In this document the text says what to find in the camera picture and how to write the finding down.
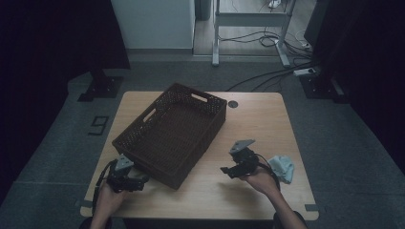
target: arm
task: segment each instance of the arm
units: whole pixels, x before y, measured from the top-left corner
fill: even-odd
[[[265,169],[258,167],[254,174],[240,177],[240,179],[249,183],[256,191],[266,195],[274,206],[284,228],[307,228],[289,207],[283,195],[277,189],[276,182]]]
[[[107,183],[101,185],[91,229],[104,229],[108,218],[118,210],[125,200],[127,191],[115,193]]]

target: brown woven basket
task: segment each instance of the brown woven basket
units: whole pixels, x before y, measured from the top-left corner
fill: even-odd
[[[173,84],[113,145],[136,167],[179,189],[225,122],[226,100]]]

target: white wall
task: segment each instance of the white wall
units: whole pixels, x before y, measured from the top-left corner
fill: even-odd
[[[192,49],[194,0],[112,0],[127,49]]]

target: light blue towel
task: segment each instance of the light blue towel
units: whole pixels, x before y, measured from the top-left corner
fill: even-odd
[[[274,156],[267,162],[270,164],[271,169],[280,181],[286,184],[291,184],[292,175],[294,173],[294,164],[289,156]]]

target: cable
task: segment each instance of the cable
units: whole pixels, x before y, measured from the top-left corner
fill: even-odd
[[[263,76],[266,76],[266,75],[269,75],[269,74],[282,73],[282,72],[285,72],[285,71],[289,71],[290,73],[292,73],[294,70],[300,69],[301,67],[306,66],[306,68],[310,68],[310,67],[314,67],[314,66],[316,66],[316,65],[318,65],[318,64],[319,64],[318,62],[312,62],[312,61],[310,61],[309,63],[300,64],[300,65],[297,65],[297,66],[295,66],[295,67],[293,67],[293,68],[284,69],[284,70],[279,70],[279,71],[274,71],[274,72],[270,72],[270,73],[262,73],[262,74],[259,74],[259,75],[255,75],[255,76],[252,76],[252,77],[250,77],[250,78],[248,78],[248,79],[245,79],[245,80],[243,80],[243,81],[241,81],[241,82],[239,82],[239,83],[237,83],[237,84],[234,84],[232,87],[230,87],[230,88],[228,88],[227,90],[225,90],[225,92],[229,92],[230,90],[232,90],[232,89],[236,88],[237,86],[239,86],[239,85],[241,85],[241,84],[244,84],[244,83],[246,83],[246,82],[248,82],[248,81],[250,81],[250,80],[253,80],[253,79],[256,79],[256,78],[260,78],[260,77],[263,77]]]
[[[289,72],[287,72],[287,73],[282,73],[282,74],[278,74],[278,75],[272,76],[271,78],[265,80],[263,83],[259,84],[259,85],[256,86],[255,88],[253,88],[251,91],[254,92],[256,89],[260,88],[261,86],[263,86],[263,85],[266,84],[268,81],[270,81],[270,80],[272,80],[272,79],[274,79],[274,78],[286,76],[286,75],[289,75],[289,74],[292,74],[292,71],[289,71]],[[273,85],[276,85],[277,83],[272,84],[272,85],[270,85],[270,86],[267,86],[266,89],[269,88],[269,87],[271,87],[271,86],[273,86]]]

